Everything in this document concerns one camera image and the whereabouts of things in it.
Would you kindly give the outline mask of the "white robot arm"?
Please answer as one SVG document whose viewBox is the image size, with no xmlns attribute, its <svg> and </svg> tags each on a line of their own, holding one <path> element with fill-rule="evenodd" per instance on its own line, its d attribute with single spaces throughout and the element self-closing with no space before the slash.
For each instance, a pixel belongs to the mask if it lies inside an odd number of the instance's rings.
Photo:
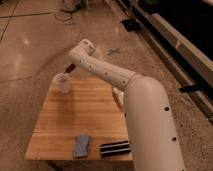
<svg viewBox="0 0 213 171">
<path fill-rule="evenodd" d="M 135 171 L 186 171 L 169 98 L 156 79 L 94 58 L 81 40 L 69 60 L 124 92 L 123 108 Z"/>
</svg>

